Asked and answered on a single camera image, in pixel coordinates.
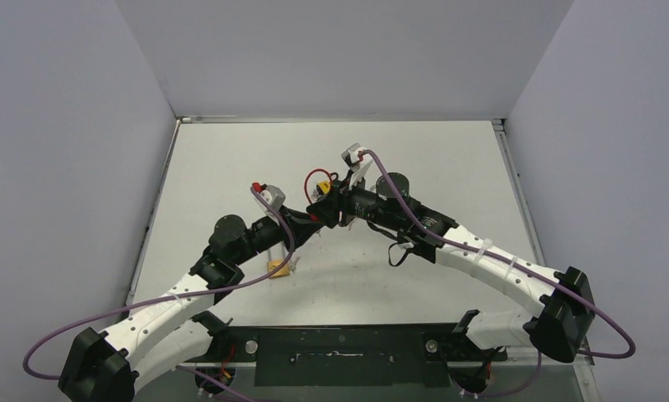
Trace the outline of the brass padlock long shackle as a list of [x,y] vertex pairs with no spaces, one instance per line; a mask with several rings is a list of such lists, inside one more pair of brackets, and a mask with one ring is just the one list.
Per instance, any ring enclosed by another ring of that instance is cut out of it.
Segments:
[[266,271],[270,274],[270,279],[289,276],[296,271],[296,263],[298,257],[292,256],[286,263],[285,258],[288,256],[288,250],[284,245],[276,245],[266,253]]

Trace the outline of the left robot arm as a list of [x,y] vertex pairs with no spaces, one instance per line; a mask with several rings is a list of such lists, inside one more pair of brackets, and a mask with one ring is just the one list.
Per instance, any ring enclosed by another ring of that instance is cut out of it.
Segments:
[[73,341],[58,387],[72,401],[131,401],[147,384],[192,358],[221,359],[227,325],[211,307],[244,279],[240,265],[276,245],[306,243],[323,224],[283,207],[287,226],[264,217],[247,226],[238,215],[219,219],[202,257],[160,302],[145,305],[100,332]]

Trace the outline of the yellow black padlock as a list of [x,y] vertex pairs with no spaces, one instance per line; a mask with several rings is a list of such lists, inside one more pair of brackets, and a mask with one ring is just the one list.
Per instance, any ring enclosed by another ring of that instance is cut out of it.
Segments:
[[322,181],[316,184],[311,192],[311,201],[317,202],[321,198],[327,196],[332,191],[332,182]]

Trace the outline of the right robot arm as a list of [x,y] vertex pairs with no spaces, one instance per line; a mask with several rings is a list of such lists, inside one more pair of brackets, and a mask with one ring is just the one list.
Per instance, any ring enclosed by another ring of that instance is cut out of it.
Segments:
[[308,194],[307,211],[329,225],[347,226],[361,219],[403,248],[405,255],[463,272],[518,304],[510,312],[469,311],[462,330],[452,337],[461,358],[513,346],[534,347],[553,360],[573,362],[595,318],[585,273],[572,266],[558,271],[520,260],[410,197],[404,175],[392,173],[391,178],[419,225],[404,212],[384,178],[372,189],[363,183],[350,187],[340,180],[319,182]]

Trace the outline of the red cable lock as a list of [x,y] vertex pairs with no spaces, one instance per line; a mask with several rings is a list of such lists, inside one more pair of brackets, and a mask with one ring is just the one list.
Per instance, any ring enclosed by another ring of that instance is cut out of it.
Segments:
[[[325,178],[324,178],[323,180],[321,180],[321,181],[317,181],[316,183],[315,183],[315,182],[312,182],[312,179],[313,179],[317,174],[324,175]],[[306,175],[305,180],[304,180],[304,191],[305,191],[305,195],[306,195],[306,200],[307,200],[307,202],[308,202],[309,205],[315,203],[315,202],[312,202],[312,201],[311,201],[311,192],[312,192],[312,190],[314,189],[314,187],[316,186],[317,183],[322,182],[322,181],[330,181],[330,182],[333,183],[333,176],[332,176],[332,174],[331,174],[329,171],[327,171],[326,169],[324,169],[324,168],[315,168],[315,169],[311,170],[311,171]]]

